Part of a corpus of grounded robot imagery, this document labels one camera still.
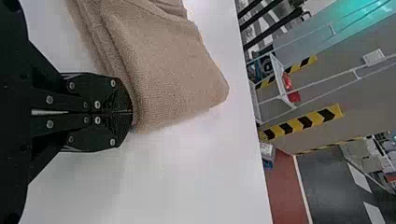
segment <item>hazard stripe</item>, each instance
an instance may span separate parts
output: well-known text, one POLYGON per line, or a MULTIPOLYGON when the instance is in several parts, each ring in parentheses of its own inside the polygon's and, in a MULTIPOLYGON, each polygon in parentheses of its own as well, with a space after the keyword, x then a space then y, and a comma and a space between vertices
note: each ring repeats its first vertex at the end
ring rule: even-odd
MULTIPOLYGON (((295 72, 300 71, 301 69, 311 65, 312 63, 315 63, 318 60, 318 57, 316 55, 310 56, 304 60, 302 60, 300 63, 294 64, 288 68, 285 69, 285 73, 288 75, 293 74, 295 72)), ((270 86, 274 81, 275 81, 275 75, 271 75, 269 77, 266 77, 261 84, 256 86, 256 90, 266 88, 270 86)))
POLYGON ((304 129, 319 126, 334 119, 340 119, 344 115, 339 104, 328 106, 319 111, 314 111, 297 119, 288 120, 285 123, 274 125, 264 131, 259 131, 261 140, 274 140, 280 136, 298 133, 304 129))
POLYGON ((299 152, 299 153, 296 153, 296 155, 304 155, 306 153, 310 153, 310 152, 313 152, 313 151, 318 151, 318 150, 329 148, 329 147, 339 147, 339 146, 346 145, 347 143, 350 143, 350 142, 361 141, 361 140, 364 140, 364 139, 365 139, 365 137, 355 137, 355 138, 352 138, 352 139, 349 139, 349 140, 346 140, 346 141, 340 141, 340 142, 329 144, 329 145, 326 145, 326 146, 323 146, 323 147, 317 147, 317 148, 314 148, 314 149, 309 149, 309 150, 306 150, 306 151, 303 151, 303 152, 299 152))

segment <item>screw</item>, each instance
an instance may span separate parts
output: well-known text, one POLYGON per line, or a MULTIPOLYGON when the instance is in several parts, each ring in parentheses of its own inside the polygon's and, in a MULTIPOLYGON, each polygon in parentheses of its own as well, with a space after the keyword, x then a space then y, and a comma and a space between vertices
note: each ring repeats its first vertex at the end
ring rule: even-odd
POLYGON ((47 96, 46 102, 47 102, 47 104, 52 105, 53 104, 52 96, 47 96))
POLYGON ((99 101, 95 101, 95 104, 94 104, 94 105, 95 105, 95 108, 96 108, 96 109, 99 109, 99 108, 100 108, 100 102, 99 102, 99 101))
POLYGON ((102 120, 101 120, 99 117, 96 117, 96 118, 95 118, 95 124, 100 124, 101 121, 102 121, 102 120))
POLYGON ((74 82, 69 83, 69 89, 73 90, 76 87, 76 84, 74 82))
POLYGON ((69 138, 67 139, 69 143, 74 143, 74 136, 70 135, 69 138))
POLYGON ((85 117, 84 118, 84 123, 89 123, 90 122, 90 117, 85 117))
POLYGON ((47 128, 48 128, 48 129, 53 128, 53 121, 52 121, 52 120, 48 120, 48 121, 47 121, 47 128))
POLYGON ((116 139, 112 138, 110 140, 110 145, 114 147, 116 145, 116 139))

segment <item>white table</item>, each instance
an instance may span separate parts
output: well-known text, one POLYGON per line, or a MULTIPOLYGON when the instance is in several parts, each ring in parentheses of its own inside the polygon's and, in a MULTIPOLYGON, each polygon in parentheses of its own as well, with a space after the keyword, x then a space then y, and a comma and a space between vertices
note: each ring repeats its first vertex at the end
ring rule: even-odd
MULTIPOLYGON (((59 71, 95 72, 66 1, 21 0, 30 39, 59 71)), ((30 185, 21 223, 272 223, 234 2, 185 5, 230 84, 228 100, 129 134, 119 149, 59 154, 30 185)))

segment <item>folded towel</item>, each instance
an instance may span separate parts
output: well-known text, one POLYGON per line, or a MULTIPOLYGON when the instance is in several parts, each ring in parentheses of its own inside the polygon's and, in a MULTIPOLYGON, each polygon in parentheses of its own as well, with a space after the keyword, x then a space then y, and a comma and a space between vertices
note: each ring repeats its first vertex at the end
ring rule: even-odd
POLYGON ((228 84, 178 0, 77 0, 107 73, 134 103, 147 132, 223 102, 228 84))

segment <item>gray wall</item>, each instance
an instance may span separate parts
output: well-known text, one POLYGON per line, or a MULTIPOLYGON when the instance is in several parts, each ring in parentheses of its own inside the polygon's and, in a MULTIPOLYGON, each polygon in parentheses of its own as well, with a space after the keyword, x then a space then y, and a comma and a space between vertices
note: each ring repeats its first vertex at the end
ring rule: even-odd
MULTIPOLYGON (((325 77, 364 64, 362 56, 382 49, 385 55, 396 53, 396 15, 349 37, 348 39, 326 49, 318 54, 318 61, 303 71, 292 75, 295 88, 325 77)), ((320 84, 307 91, 301 91, 302 102, 325 91, 353 80, 352 75, 345 75, 336 80, 320 84)), ((379 133, 384 130, 396 129, 396 66, 367 77, 340 91, 321 98, 310 105, 303 106, 282 118, 269 122, 269 125, 279 124, 289 119, 299 118, 306 113, 321 109, 335 103, 340 104, 345 117, 327 122, 321 126, 279 137, 273 143, 276 147, 296 153, 306 149, 328 145, 356 136, 379 133)), ((274 86, 264 89, 263 95, 270 96, 274 86)))
POLYGON ((285 48, 278 49, 276 57, 283 64, 291 65, 376 24, 392 15, 394 8, 396 8, 396 0, 379 2, 376 2, 376 0, 338 0, 321 10, 310 20, 303 22, 286 35, 274 40, 274 48, 277 49, 305 35, 304 38, 287 45, 285 48), (332 35, 330 29, 326 26, 330 22, 332 22, 337 35, 332 35))

